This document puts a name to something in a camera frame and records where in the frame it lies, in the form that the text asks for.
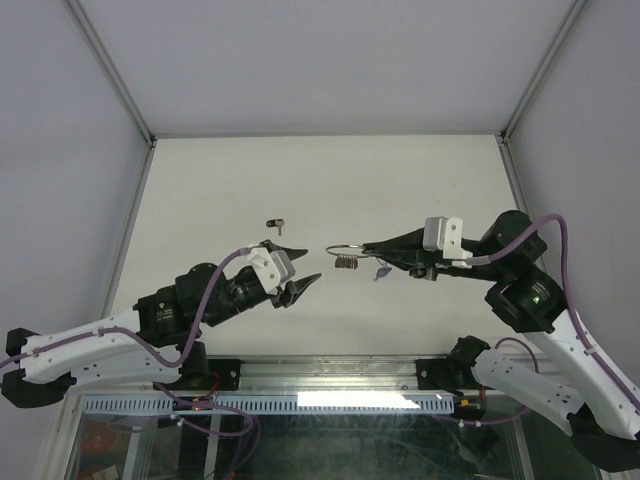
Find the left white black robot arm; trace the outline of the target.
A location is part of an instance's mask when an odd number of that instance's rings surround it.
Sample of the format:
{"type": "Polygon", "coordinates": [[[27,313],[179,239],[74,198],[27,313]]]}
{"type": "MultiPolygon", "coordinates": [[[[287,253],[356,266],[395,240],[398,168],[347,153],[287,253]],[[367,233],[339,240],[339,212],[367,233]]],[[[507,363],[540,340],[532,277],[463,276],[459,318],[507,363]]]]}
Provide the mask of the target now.
{"type": "Polygon", "coordinates": [[[18,408],[33,409],[105,385],[201,387],[210,377],[203,328],[263,303],[294,305],[321,277],[297,278],[293,262],[306,253],[265,240],[220,264],[191,267],[120,313],[53,334],[13,329],[1,364],[14,368],[4,372],[1,394],[18,408]]]}

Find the key with blue tag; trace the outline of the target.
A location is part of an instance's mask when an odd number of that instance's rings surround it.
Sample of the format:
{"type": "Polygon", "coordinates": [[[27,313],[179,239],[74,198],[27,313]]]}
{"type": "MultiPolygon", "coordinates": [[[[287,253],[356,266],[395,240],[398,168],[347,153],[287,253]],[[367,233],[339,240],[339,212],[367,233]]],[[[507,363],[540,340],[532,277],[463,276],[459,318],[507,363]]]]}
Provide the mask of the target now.
{"type": "Polygon", "coordinates": [[[379,258],[377,258],[376,261],[378,263],[378,268],[376,270],[374,280],[379,281],[390,274],[392,267],[387,262],[379,258]]]}

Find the metal keyring with keys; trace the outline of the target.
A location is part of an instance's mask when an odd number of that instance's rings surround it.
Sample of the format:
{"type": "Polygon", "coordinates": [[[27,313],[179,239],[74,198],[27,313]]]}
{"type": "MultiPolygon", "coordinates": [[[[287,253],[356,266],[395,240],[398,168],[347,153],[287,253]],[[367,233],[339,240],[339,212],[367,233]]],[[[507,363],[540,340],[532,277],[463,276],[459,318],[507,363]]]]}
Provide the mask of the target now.
{"type": "Polygon", "coordinates": [[[325,253],[334,258],[334,268],[357,270],[361,260],[368,259],[364,247],[358,244],[334,244],[325,248],[325,253]]]}

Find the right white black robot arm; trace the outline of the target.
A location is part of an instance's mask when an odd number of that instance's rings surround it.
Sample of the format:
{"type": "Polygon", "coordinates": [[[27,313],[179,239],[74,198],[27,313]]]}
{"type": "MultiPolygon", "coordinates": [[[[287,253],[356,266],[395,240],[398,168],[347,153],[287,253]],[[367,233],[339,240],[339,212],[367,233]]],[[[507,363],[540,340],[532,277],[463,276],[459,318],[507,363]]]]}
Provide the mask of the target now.
{"type": "Polygon", "coordinates": [[[639,389],[587,332],[568,282],[556,282],[537,266],[547,249],[538,230],[550,221],[568,236],[558,214],[532,221],[509,210],[478,240],[463,237],[460,219],[432,217],[413,232],[366,243],[362,252],[416,279],[447,275],[490,282],[485,301],[492,313],[564,378],[553,382],[468,335],[458,339],[444,366],[428,371],[433,384],[454,395],[474,383],[501,391],[552,422],[589,463],[611,473],[636,470],[639,389]]]}

